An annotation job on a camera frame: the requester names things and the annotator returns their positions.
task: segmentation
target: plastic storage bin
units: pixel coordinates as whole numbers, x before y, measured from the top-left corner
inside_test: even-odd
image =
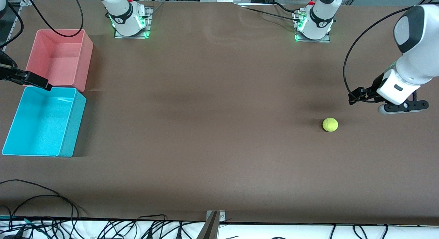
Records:
[[[71,157],[86,99],[75,88],[25,88],[3,155]]]
[[[57,30],[72,35],[78,30]],[[52,86],[85,90],[93,42],[84,30],[74,37],[63,37],[52,30],[38,30],[26,70],[49,80]]]

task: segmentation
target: blue bin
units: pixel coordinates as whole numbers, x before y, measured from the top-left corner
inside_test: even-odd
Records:
[[[26,87],[2,154],[73,156],[85,102],[75,88],[53,87],[48,92]]]

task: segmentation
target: brown table surface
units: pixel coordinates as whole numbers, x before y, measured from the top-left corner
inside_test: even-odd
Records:
[[[0,180],[55,189],[84,217],[203,220],[226,210],[232,221],[439,224],[439,79],[419,89],[427,111],[392,116],[349,106],[342,80],[353,40],[396,8],[342,6],[331,43],[315,44],[295,42],[288,20],[231,3],[164,3],[150,39],[113,39],[102,3],[80,3],[94,49],[74,157],[0,156]],[[55,28],[80,25],[73,0],[36,4]],[[6,53],[25,68],[47,27],[32,7],[21,15],[25,30]],[[352,89],[400,56],[397,19],[358,43]],[[0,82],[2,145],[22,90]],[[334,133],[320,128],[326,117],[339,121]],[[0,203],[42,193],[5,184]],[[18,215],[70,213],[41,198]]]

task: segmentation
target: yellow tennis ball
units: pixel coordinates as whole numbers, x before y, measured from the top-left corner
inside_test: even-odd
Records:
[[[329,117],[323,121],[322,126],[325,131],[334,132],[339,127],[339,123],[336,119]]]

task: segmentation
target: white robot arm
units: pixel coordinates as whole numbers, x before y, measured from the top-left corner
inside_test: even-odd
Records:
[[[416,100],[416,89],[439,76],[439,7],[413,6],[396,23],[393,35],[402,56],[375,79],[368,89],[357,88],[349,103],[357,98],[374,98],[381,114],[421,111],[427,101]]]
[[[306,18],[298,31],[309,39],[322,39],[331,30],[334,15],[342,0],[317,0],[314,5],[305,7]]]
[[[145,6],[133,0],[101,0],[114,28],[123,36],[133,36],[145,28]]]

